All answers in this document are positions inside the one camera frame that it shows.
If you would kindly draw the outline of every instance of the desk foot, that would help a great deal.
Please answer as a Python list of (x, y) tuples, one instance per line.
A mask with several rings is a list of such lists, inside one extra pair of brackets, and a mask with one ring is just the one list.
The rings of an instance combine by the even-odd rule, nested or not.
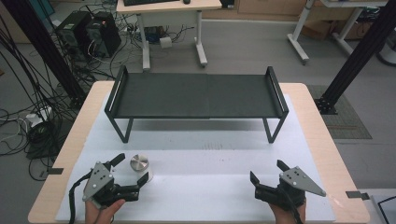
[(143, 47), (143, 71), (148, 71), (149, 67), (149, 42), (147, 41), (146, 48)]
[(334, 37), (334, 39), (337, 41), (337, 43), (341, 46), (341, 48), (343, 48), (346, 51), (346, 53), (348, 53), (348, 55), (352, 54), (353, 48), (350, 47), (344, 39), (340, 38), (339, 34), (332, 33), (332, 37)]
[(202, 43), (197, 43), (197, 37), (195, 37), (194, 39), (195, 39), (195, 46), (198, 51), (199, 61), (201, 63), (201, 66), (205, 67), (207, 66), (207, 59), (205, 56), (204, 47), (202, 46)]
[(293, 40), (293, 34), (288, 34), (288, 39), (290, 43), (294, 46), (294, 48), (297, 50), (297, 53), (300, 55), (303, 65), (305, 65), (309, 60), (308, 55), (306, 55), (305, 51), (303, 50), (303, 48), (301, 48), (300, 44), (296, 40)]

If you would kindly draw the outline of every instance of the black tape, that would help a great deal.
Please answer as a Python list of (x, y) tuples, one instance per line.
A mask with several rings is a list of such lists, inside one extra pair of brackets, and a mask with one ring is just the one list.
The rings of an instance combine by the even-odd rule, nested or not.
[(360, 191), (347, 191), (346, 195), (348, 198), (361, 198), (364, 201), (370, 199), (367, 193), (361, 193)]
[(61, 175), (64, 168), (49, 168), (49, 175)]

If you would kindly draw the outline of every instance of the floor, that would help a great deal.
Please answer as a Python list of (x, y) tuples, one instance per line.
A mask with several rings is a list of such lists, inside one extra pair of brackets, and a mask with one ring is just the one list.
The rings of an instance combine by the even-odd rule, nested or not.
[[(62, 21), (81, 6), (82, 4), (61, 3), (55, 7), (56, 13), (51, 19)], [(286, 37), (286, 34), (292, 33), (294, 27), (294, 22), (204, 21), (202, 39), (208, 59), (207, 67), (203, 68), (198, 64), (196, 52), (192, 50), (195, 30), (189, 29), (170, 49), (161, 49), (158, 45), (150, 46), (150, 72), (263, 74), (267, 66), (273, 66), (279, 82), (330, 85), (347, 55), (330, 38), (318, 41), (301, 36), (299, 42), (310, 57), (310, 61), (302, 65)], [(180, 27), (171, 29), (178, 32)], [(18, 48), (37, 70), (45, 73), (43, 63), (31, 45), (21, 44)], [(21, 83), (28, 86), (29, 82), (21, 67), (11, 60), (2, 46), (0, 50), (10, 61)], [(116, 74), (120, 64), (124, 63), (130, 72), (141, 72), (141, 62), (140, 51), (126, 42), (114, 63), (111, 66), (102, 63), (99, 69), (107, 74), (110, 71)], [(0, 57), (0, 68), (5, 71), (0, 76), (0, 109), (13, 113), (30, 106), (32, 103), (3, 57)], [(334, 140), (357, 188), (371, 190), (375, 194), (381, 191), (374, 189), (396, 189), (396, 103), (392, 100), (396, 94), (395, 72), (395, 67), (384, 65), (373, 57), (345, 92), (346, 98), (373, 139)], [(56, 78), (49, 75), (49, 79), (52, 80), (52, 86), (57, 85)], [(29, 112), (23, 110), (19, 113), (19, 118), (24, 119)], [(15, 122), (3, 125), (0, 120), (0, 123), (0, 139), (18, 131)], [(9, 138), (6, 141), (11, 146), (16, 146), (21, 139)], [(7, 152), (5, 143), (0, 144), (0, 152)], [(45, 175), (46, 172), (46, 167), (40, 161), (34, 161), (31, 165), (29, 163), (30, 160), (26, 159), (23, 152), (0, 157), (2, 223), (28, 223), (30, 208), (43, 184), (42, 181), (34, 181), (30, 177), (29, 169), (35, 177)]]

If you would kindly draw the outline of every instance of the keyboard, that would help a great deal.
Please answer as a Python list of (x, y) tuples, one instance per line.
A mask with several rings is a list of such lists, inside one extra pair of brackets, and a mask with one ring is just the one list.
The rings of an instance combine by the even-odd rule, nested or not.
[(145, 4), (153, 4), (153, 3), (161, 3), (161, 2), (175, 2), (180, 0), (123, 0), (124, 5), (126, 7), (129, 6), (137, 6), (137, 5), (145, 5)]

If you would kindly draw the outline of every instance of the metal cylinder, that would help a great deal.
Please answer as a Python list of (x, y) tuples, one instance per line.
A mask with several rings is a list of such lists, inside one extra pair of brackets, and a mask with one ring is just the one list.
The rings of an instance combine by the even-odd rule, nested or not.
[(148, 172), (148, 182), (152, 179), (153, 173), (149, 167), (149, 159), (147, 156), (142, 154), (134, 155), (131, 158), (131, 167), (137, 173), (137, 177), (141, 178)]

